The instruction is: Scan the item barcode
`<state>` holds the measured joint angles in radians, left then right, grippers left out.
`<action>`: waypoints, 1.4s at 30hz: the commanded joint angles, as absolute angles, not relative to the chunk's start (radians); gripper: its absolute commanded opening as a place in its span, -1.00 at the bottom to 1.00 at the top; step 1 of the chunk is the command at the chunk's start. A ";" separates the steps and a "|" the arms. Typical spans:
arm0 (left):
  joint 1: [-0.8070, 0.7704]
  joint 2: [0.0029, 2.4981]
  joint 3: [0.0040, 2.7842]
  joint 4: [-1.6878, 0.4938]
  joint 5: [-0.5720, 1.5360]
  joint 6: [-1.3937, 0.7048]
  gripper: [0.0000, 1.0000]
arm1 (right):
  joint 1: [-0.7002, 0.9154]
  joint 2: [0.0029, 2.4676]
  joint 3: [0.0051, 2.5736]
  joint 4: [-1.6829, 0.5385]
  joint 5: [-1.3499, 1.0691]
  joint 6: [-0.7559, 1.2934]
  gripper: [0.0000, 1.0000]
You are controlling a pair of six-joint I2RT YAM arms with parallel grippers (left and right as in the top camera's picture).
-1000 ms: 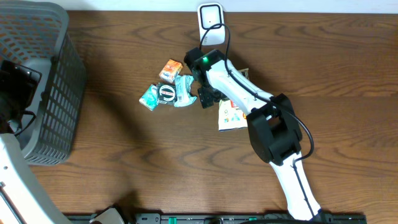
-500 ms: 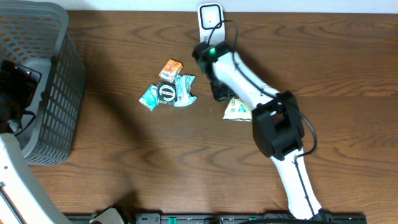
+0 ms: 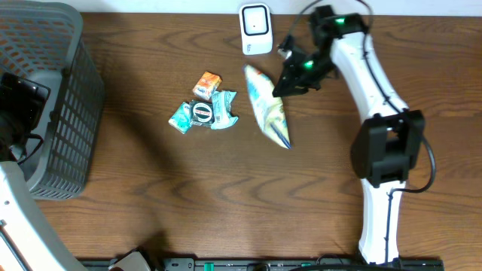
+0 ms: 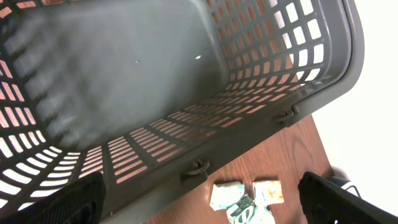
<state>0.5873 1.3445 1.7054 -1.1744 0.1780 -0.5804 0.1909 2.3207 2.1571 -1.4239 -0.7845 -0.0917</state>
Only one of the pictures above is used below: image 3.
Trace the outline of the yellow snack bag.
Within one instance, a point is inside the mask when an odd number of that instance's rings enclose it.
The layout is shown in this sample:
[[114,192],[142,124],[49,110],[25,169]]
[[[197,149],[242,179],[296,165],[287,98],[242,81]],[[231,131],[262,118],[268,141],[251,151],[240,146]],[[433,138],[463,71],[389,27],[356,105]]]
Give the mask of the yellow snack bag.
[[243,71],[249,100],[260,130],[280,147],[291,149],[283,102],[281,98],[273,96],[273,82],[252,65],[245,65]]

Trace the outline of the teal snack packet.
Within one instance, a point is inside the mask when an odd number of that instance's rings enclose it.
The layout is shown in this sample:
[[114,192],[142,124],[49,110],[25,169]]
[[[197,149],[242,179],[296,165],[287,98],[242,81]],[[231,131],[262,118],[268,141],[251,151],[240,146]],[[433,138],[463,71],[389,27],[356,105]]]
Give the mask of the teal snack packet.
[[216,90],[212,94],[214,123],[211,125],[211,129],[227,129],[238,121],[239,118],[231,114],[235,97],[236,92],[228,90]]

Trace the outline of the orange small box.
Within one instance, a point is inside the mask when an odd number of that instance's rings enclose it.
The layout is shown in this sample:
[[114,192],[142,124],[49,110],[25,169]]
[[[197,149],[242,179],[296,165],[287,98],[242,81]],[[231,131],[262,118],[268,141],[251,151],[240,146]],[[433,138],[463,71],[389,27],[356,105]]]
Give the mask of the orange small box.
[[211,72],[204,72],[198,82],[192,89],[194,95],[209,101],[212,98],[212,94],[217,90],[221,84],[222,79],[219,75]]

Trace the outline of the black round-logo packet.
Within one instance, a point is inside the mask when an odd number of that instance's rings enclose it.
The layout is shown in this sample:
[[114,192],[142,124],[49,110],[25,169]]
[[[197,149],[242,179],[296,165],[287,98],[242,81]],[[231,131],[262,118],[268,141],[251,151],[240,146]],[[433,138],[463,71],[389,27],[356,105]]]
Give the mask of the black round-logo packet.
[[212,103],[192,100],[189,106],[191,107],[191,123],[193,125],[210,127],[214,123]]

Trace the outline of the teal small box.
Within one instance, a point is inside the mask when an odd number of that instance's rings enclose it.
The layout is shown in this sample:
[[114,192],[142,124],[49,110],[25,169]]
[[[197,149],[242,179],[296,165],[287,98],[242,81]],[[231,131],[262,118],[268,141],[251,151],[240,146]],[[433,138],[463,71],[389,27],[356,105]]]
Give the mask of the teal small box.
[[191,127],[191,107],[188,103],[183,102],[169,119],[169,125],[185,134]]

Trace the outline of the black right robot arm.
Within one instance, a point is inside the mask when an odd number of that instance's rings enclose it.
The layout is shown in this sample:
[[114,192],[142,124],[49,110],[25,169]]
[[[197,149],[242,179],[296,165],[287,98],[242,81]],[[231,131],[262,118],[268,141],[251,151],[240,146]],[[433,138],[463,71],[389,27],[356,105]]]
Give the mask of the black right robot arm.
[[273,96],[296,96],[319,90],[328,73],[338,70],[358,109],[361,127],[350,149],[354,173],[364,195],[363,226],[358,251],[372,265],[391,266],[399,259],[398,213],[409,172],[419,149],[428,147],[425,119],[410,110],[381,66],[371,36],[372,22],[361,14],[336,14],[313,2],[308,24],[316,51],[308,54],[287,34],[279,45],[285,57]]

